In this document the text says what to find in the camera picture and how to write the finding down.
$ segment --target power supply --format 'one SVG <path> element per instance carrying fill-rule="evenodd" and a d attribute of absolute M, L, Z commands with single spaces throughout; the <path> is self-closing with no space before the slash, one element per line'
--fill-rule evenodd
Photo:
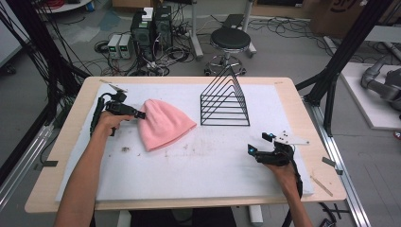
<path fill-rule="evenodd" d="M 121 35 L 113 35 L 110 39 L 109 43 L 107 44 L 109 48 L 109 56 L 112 59 L 120 59 L 120 48 L 118 48 L 118 44 L 120 42 Z"/>
<path fill-rule="evenodd" d="M 129 34 L 122 35 L 118 46 L 120 47 L 121 58 L 130 59 L 133 52 L 132 36 Z"/>

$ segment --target human hand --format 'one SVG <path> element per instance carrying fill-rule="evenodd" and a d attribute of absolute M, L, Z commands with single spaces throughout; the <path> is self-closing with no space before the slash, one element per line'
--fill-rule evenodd
<path fill-rule="evenodd" d="M 274 165 L 266 165 L 267 168 L 273 172 L 274 176 L 276 177 L 278 183 L 280 184 L 283 193 L 296 193 L 297 192 L 297 179 L 295 176 L 295 170 L 292 166 L 292 163 L 289 163 L 285 166 L 274 166 Z"/>
<path fill-rule="evenodd" d="M 113 133 L 112 128 L 117 130 L 120 128 L 120 123 L 123 120 L 133 120 L 132 115 L 114 115 L 110 112 L 102 112 L 99 121 L 96 125 L 95 131 L 101 131 L 106 133 L 107 136 Z"/>

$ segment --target forearm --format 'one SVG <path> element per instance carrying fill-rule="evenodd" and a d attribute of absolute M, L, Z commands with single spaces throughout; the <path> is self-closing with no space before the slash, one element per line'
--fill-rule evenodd
<path fill-rule="evenodd" d="M 304 205 L 298 195 L 296 187 L 285 188 L 283 186 L 283 192 L 287 198 L 289 205 L 289 210 L 291 211 L 292 220 L 294 221 L 294 226 L 299 227 L 311 227 L 312 222 L 307 214 Z"/>
<path fill-rule="evenodd" d="M 94 132 L 65 187 L 55 226 L 89 226 L 107 136 L 101 130 Z"/>

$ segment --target human arm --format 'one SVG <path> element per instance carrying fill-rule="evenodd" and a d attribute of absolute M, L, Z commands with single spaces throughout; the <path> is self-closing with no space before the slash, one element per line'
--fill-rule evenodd
<path fill-rule="evenodd" d="M 298 194 L 297 180 L 292 164 L 286 166 L 272 166 L 268 167 L 276 177 L 284 195 L 287 198 L 289 210 L 291 211 L 294 226 L 296 227 L 309 227 L 312 226 L 312 221 L 307 214 L 304 205 L 301 203 L 301 198 Z"/>
<path fill-rule="evenodd" d="M 54 226 L 89 226 L 94 212 L 101 159 L 112 128 L 133 116 L 103 112 L 65 187 Z"/>

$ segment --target black stool seat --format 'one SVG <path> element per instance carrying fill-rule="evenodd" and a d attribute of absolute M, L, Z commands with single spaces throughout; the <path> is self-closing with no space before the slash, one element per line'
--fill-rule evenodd
<path fill-rule="evenodd" d="M 251 37 L 245 31 L 229 27 L 215 30 L 210 40 L 219 48 L 233 50 L 247 48 L 251 43 Z"/>

